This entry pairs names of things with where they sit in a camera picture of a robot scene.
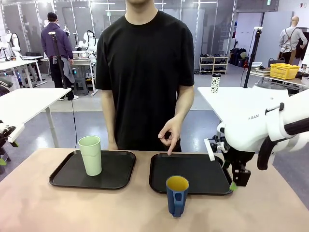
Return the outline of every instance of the neck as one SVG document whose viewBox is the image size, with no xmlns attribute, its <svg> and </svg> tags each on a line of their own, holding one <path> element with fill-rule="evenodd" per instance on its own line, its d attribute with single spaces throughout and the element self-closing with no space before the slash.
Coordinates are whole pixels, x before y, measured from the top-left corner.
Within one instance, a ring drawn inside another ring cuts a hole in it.
<svg viewBox="0 0 309 232">
<path fill-rule="evenodd" d="M 143 4 L 132 4 L 126 1 L 125 17 L 131 24 L 142 25 L 149 23 L 158 12 L 154 5 L 153 0 Z"/>
</svg>

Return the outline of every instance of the person in purple jacket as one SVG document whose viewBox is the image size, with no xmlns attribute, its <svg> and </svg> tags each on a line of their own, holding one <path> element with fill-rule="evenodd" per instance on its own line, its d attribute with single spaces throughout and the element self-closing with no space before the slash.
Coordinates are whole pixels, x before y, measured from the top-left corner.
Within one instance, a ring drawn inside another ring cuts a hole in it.
<svg viewBox="0 0 309 232">
<path fill-rule="evenodd" d="M 47 14 L 47 19 L 49 24 L 42 30 L 41 32 L 41 43 L 43 46 L 44 53 L 48 56 L 49 62 L 50 62 L 50 71 L 52 79 L 55 83 L 55 88 L 63 88 L 62 78 L 61 78 L 61 72 L 59 69 L 59 65 L 56 62 L 56 52 L 54 49 L 53 39 L 50 34 L 48 34 L 51 31 L 56 32 L 57 37 L 57 44 L 59 48 L 59 53 L 61 55 L 61 66 L 63 67 L 64 61 L 70 62 L 70 64 L 73 64 L 73 53 L 72 53 L 72 46 L 69 41 L 68 36 L 66 33 L 60 28 L 58 24 L 58 17 L 55 13 L 49 12 Z M 71 87 L 72 83 L 68 79 L 67 76 L 65 76 L 65 81 L 67 87 Z M 68 93 L 68 100 L 75 100 L 78 96 L 74 96 L 72 90 Z"/>
</svg>

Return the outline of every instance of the yellow basket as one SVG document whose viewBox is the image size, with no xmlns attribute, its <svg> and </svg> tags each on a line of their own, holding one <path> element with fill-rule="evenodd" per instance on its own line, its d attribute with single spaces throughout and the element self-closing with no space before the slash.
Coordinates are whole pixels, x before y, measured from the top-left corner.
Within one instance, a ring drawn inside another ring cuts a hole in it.
<svg viewBox="0 0 309 232">
<path fill-rule="evenodd" d="M 270 66 L 270 76 L 282 80 L 294 79 L 300 68 L 290 64 L 271 64 Z"/>
</svg>

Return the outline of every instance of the black t-shirt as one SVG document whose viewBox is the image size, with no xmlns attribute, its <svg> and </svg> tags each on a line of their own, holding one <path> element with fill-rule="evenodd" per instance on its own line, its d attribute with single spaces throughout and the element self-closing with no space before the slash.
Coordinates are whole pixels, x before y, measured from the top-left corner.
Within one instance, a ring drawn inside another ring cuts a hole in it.
<svg viewBox="0 0 309 232">
<path fill-rule="evenodd" d="M 179 86 L 193 84 L 192 34 L 178 19 L 158 11 L 133 25 L 123 16 L 101 34 L 96 88 L 112 90 L 119 149 L 167 150 L 158 134 L 174 117 Z"/>
</svg>

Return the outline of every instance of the purple jacket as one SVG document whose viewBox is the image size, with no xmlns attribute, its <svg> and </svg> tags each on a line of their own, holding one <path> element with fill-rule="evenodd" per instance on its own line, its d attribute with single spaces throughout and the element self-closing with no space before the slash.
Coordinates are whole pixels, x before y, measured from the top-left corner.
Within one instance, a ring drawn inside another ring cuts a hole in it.
<svg viewBox="0 0 309 232">
<path fill-rule="evenodd" d="M 41 43 L 45 54 L 50 58 L 56 55 L 53 39 L 48 33 L 56 32 L 59 53 L 66 59 L 73 59 L 72 46 L 66 33 L 56 23 L 49 23 L 41 32 Z"/>
</svg>

